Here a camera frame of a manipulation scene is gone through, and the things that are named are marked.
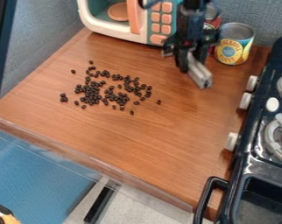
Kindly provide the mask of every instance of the toy microwave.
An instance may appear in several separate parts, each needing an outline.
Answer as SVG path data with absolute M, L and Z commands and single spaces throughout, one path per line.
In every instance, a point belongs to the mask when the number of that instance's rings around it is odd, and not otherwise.
M 81 21 L 89 30 L 111 37 L 160 46 L 176 31 L 181 0 L 165 0 L 142 10 L 137 0 L 77 0 Z

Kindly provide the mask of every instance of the stove handle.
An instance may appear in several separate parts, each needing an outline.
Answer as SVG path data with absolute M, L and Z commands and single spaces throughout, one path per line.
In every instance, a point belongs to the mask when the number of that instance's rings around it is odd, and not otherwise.
M 225 191 L 229 186 L 229 182 L 217 177 L 210 177 L 204 186 L 201 199 L 194 214 L 193 224 L 202 224 L 203 214 L 206 211 L 209 199 L 214 189 L 221 189 Z

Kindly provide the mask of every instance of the wooden table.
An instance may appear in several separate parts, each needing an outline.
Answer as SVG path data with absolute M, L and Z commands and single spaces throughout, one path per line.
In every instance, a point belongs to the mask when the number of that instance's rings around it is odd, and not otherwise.
M 260 74 L 268 52 L 255 47 L 241 66 L 210 57 L 215 84 L 200 90 L 159 49 L 84 29 L 0 101 L 0 129 L 172 203 L 179 202 L 147 184 L 196 207 L 208 177 L 229 177 L 225 140 L 240 129 L 243 115 L 236 109 L 248 77 Z M 125 111 L 75 106 L 80 96 L 74 87 L 84 82 L 89 60 L 98 70 L 140 77 L 153 86 L 152 98 L 139 106 L 130 102 Z M 68 103 L 60 102 L 62 92 Z M 211 200 L 208 218 L 215 217 L 220 198 L 218 193 Z

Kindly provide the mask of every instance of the white button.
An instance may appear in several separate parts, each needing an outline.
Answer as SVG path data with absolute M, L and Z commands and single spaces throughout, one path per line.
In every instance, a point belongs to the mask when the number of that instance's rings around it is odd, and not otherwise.
M 275 112 L 279 108 L 279 101 L 275 97 L 269 98 L 269 100 L 266 103 L 266 109 L 269 112 Z
M 228 139 L 226 140 L 225 149 L 228 151 L 234 151 L 238 137 L 239 135 L 237 133 L 230 132 Z
M 243 93 L 242 100 L 240 102 L 239 108 L 240 109 L 248 109 L 250 105 L 252 94 Z
M 256 75 L 251 75 L 250 78 L 248 79 L 246 90 L 252 92 L 257 85 L 257 76 Z

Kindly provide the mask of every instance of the blue label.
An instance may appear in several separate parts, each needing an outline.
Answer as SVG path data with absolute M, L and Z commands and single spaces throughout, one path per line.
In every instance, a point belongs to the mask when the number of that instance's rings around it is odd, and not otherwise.
M 224 56 L 228 58 L 234 56 L 236 53 L 235 49 L 229 46 L 223 47 L 222 51 L 223 51 Z

